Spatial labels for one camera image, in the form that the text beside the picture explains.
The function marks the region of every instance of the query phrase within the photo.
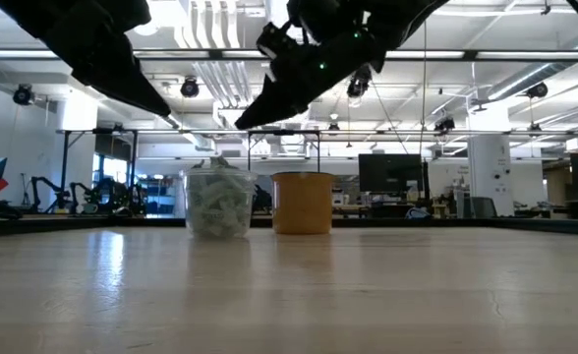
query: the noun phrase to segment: table surface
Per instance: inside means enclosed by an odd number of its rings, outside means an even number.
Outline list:
[[[0,353],[578,353],[578,236],[0,237]]]

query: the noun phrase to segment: orange cup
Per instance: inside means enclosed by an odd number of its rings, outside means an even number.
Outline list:
[[[332,227],[333,175],[285,172],[273,180],[273,229],[277,234],[327,234]]]

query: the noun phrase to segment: ceiling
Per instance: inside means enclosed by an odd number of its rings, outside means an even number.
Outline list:
[[[403,45],[407,49],[505,49],[505,50],[568,50],[572,49],[578,40],[578,16],[568,13],[570,8],[562,0],[549,0],[553,11],[545,16],[540,13],[519,16],[477,17],[480,12],[538,12],[543,10],[543,0],[452,0],[433,14],[427,21],[426,28],[420,28]],[[200,3],[194,3],[192,11],[192,26],[198,24],[196,18]],[[210,2],[207,7],[207,33],[210,36],[211,13]],[[242,48],[255,48],[260,29],[267,19],[278,19],[284,14],[282,0],[238,0],[236,33]],[[221,12],[226,12],[222,2]],[[173,28],[161,28],[154,35],[139,35],[134,30],[128,33],[135,48],[177,48]],[[42,47],[42,44],[27,35],[13,21],[0,12],[0,48]],[[261,88],[265,72],[268,70],[265,62],[247,61],[244,63],[249,88],[256,95]],[[201,93],[196,98],[183,98],[179,86],[185,76],[198,76],[194,63],[147,61],[143,63],[144,72],[156,88],[167,99],[173,109],[181,113],[180,117],[189,128],[218,128],[211,118],[215,99],[206,88],[202,79]],[[346,96],[347,83],[342,82],[323,94],[311,105],[308,119],[303,127],[318,127],[325,129],[331,122],[330,115],[338,115],[340,127],[347,129],[373,130],[385,129],[390,126],[389,120],[398,129],[420,129],[422,117],[427,118],[427,125],[433,128],[438,116],[431,113],[443,103],[451,99],[453,94],[472,93],[475,89],[483,91],[501,83],[515,74],[530,68],[527,63],[422,63],[422,62],[387,62],[382,73],[374,76],[374,84],[364,95],[359,107],[349,107]],[[0,61],[0,83],[10,88],[16,84],[13,80],[4,80],[12,74],[38,73],[68,76],[70,69],[62,62],[37,61]],[[236,86],[228,82],[236,91]],[[64,94],[68,86],[56,81],[42,82],[40,94]],[[564,72],[546,80],[549,86],[549,96],[540,102],[534,101],[530,110],[529,101],[521,97],[511,97],[505,100],[510,106],[510,122],[513,128],[529,126],[533,120],[570,112],[578,107],[578,64]],[[448,112],[459,127],[465,126],[467,110],[464,100],[456,104]],[[119,102],[108,101],[105,108],[100,109],[99,119],[103,121],[124,121],[130,127],[164,128],[151,114],[127,106]],[[578,115],[570,119],[560,120],[553,129],[571,129],[578,127]],[[156,142],[162,138],[147,138]]]

